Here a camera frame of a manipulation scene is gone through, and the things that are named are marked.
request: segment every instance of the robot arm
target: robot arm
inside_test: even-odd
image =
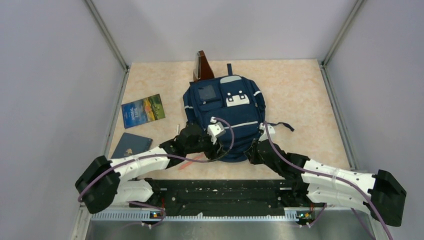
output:
[[[131,181],[132,179],[154,170],[178,165],[187,154],[204,152],[210,159],[199,162],[219,159],[225,153],[217,138],[224,133],[224,126],[220,122],[210,124],[207,134],[197,124],[188,124],[179,135],[149,151],[110,160],[99,156],[75,183],[81,194],[79,200],[85,203],[91,214],[98,213],[111,204],[146,202],[153,194],[152,187],[144,180]]]
[[[268,125],[272,138],[275,130]],[[360,210],[377,219],[365,197],[343,179],[356,185],[375,205],[387,225],[398,227],[402,223],[406,191],[390,172],[379,170],[377,174],[359,173],[322,164],[307,156],[285,153],[274,144],[276,150],[290,163],[306,171],[300,171],[284,162],[268,141],[263,124],[263,134],[246,152],[251,164],[265,164],[286,180],[293,180],[296,200],[308,206],[310,203],[327,203]]]

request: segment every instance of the navy blue backpack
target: navy blue backpack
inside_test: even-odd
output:
[[[211,117],[226,120],[234,130],[234,146],[222,159],[224,162],[240,162],[254,139],[260,137],[259,125],[265,120],[265,100],[256,83],[239,75],[190,82],[183,95],[185,114],[189,123],[197,123],[204,130],[211,124]],[[230,147],[230,131],[218,138],[223,149]]]

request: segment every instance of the book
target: book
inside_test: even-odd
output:
[[[112,159],[141,154],[150,149],[153,139],[124,132],[112,154]]]
[[[159,94],[122,104],[121,108],[125,129],[165,118]]]

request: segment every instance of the marble pattern surface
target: marble pattern surface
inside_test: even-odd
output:
[[[286,152],[309,156],[324,164],[349,169],[345,149],[317,60],[236,60],[210,61],[215,77],[227,75],[227,63],[233,74],[254,80],[263,92],[268,122],[286,122],[295,131],[278,125],[274,142]],[[194,62],[133,63],[122,104],[160,94],[166,118],[124,129],[119,112],[109,157],[124,132],[153,139],[152,147],[172,139],[177,125],[187,121],[183,94],[193,80]],[[141,177],[155,179],[278,179],[264,165],[211,162],[193,163],[152,171]]]

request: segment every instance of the backpack strap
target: backpack strap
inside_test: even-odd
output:
[[[288,124],[288,123],[286,123],[286,122],[282,122],[282,121],[280,121],[280,122],[278,122],[278,123],[271,123],[271,122],[268,122],[268,124],[269,125],[271,125],[271,126],[277,126],[277,125],[279,125],[279,124],[282,124],[282,125],[284,125],[284,127],[286,127],[286,128],[288,128],[288,129],[290,129],[290,131],[292,131],[292,132],[294,132],[295,131],[295,129],[290,125],[290,124]]]
[[[228,70],[228,76],[233,75],[233,67],[231,67],[231,63],[226,64],[226,69]]]

